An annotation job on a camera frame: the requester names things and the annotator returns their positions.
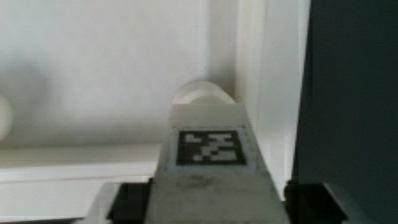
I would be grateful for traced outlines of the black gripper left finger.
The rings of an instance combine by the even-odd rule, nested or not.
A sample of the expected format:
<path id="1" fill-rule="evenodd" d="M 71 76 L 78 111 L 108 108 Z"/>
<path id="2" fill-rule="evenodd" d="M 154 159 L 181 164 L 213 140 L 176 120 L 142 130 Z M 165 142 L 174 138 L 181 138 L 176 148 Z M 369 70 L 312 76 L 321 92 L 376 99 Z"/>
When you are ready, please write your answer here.
<path id="1" fill-rule="evenodd" d="M 144 224 L 151 185 L 153 181 L 121 184 L 106 214 L 110 224 Z"/>

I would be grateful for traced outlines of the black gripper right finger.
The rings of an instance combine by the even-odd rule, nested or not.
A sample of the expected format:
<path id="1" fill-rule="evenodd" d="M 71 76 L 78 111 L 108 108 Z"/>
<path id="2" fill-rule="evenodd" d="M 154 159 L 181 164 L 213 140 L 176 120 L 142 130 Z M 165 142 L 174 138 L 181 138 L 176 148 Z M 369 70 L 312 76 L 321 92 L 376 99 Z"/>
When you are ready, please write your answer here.
<path id="1" fill-rule="evenodd" d="M 284 187 L 284 208 L 291 224 L 343 224 L 346 214 L 325 185 L 289 181 Z"/>

